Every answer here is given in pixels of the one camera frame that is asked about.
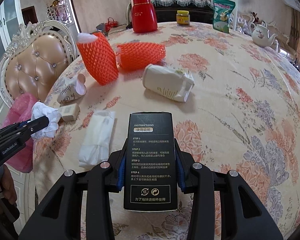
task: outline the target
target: silver screw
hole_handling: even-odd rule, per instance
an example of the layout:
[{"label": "silver screw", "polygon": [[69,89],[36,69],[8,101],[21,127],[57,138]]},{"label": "silver screw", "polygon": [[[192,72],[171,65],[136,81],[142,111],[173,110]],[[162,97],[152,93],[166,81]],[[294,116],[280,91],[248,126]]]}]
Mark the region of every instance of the silver screw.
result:
[{"label": "silver screw", "polygon": [[230,176],[232,176],[232,177],[236,177],[236,176],[239,175],[239,173],[238,173],[237,171],[235,171],[235,170],[229,171],[229,174],[230,174]]},{"label": "silver screw", "polygon": [[194,169],[201,169],[202,168],[202,164],[201,163],[194,163],[194,164],[192,164],[192,167],[194,168]]},{"label": "silver screw", "polygon": [[66,170],[65,173],[64,173],[64,175],[66,177],[70,177],[70,176],[72,176],[72,174],[73,174],[73,170]]},{"label": "silver screw", "polygon": [[109,162],[103,162],[100,164],[100,167],[103,169],[109,168],[110,167],[110,163]]}]

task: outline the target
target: orange foam net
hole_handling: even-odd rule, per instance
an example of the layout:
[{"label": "orange foam net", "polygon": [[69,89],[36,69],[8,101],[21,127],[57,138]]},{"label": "orange foam net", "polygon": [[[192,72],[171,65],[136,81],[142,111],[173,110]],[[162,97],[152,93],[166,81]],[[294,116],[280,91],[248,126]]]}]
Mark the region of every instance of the orange foam net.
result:
[{"label": "orange foam net", "polygon": [[155,64],[166,56],[164,45],[130,42],[117,45],[117,61],[124,70],[137,70]]},{"label": "orange foam net", "polygon": [[100,84],[106,85],[118,78],[115,53],[102,33],[94,33],[98,39],[92,43],[77,43],[82,60],[90,75]]}]

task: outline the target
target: teapot spout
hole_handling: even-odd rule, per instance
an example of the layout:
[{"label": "teapot spout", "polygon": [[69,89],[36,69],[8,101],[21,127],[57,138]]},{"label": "teapot spout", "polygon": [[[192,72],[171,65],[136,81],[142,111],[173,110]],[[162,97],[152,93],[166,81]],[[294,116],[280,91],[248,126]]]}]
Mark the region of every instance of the teapot spout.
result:
[{"label": "teapot spout", "polygon": [[272,43],[274,42],[274,39],[276,38],[276,36],[278,36],[277,34],[273,34],[270,38],[269,38],[269,45],[268,46],[271,46]]}]

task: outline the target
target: pink trash bag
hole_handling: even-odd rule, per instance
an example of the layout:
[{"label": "pink trash bag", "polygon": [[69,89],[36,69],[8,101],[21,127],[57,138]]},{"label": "pink trash bag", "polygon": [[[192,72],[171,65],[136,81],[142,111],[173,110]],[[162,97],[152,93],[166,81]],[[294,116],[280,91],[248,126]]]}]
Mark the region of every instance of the pink trash bag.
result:
[{"label": "pink trash bag", "polygon": [[[26,121],[31,118],[31,112],[33,105],[38,100],[30,93],[21,94],[15,100],[14,104],[10,108],[6,119],[4,120],[2,127],[6,127],[15,122]],[[15,168],[17,171],[23,173],[29,173],[32,171],[32,150],[33,139],[30,138],[26,142],[26,147],[20,152],[11,157],[7,164]]]}]

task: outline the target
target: glass jar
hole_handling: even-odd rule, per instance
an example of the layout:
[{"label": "glass jar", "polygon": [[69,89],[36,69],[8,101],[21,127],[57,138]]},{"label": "glass jar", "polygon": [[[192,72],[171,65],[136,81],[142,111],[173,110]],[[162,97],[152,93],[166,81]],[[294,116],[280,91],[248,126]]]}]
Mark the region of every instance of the glass jar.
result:
[{"label": "glass jar", "polygon": [[189,11],[177,11],[177,24],[179,26],[190,25]]}]

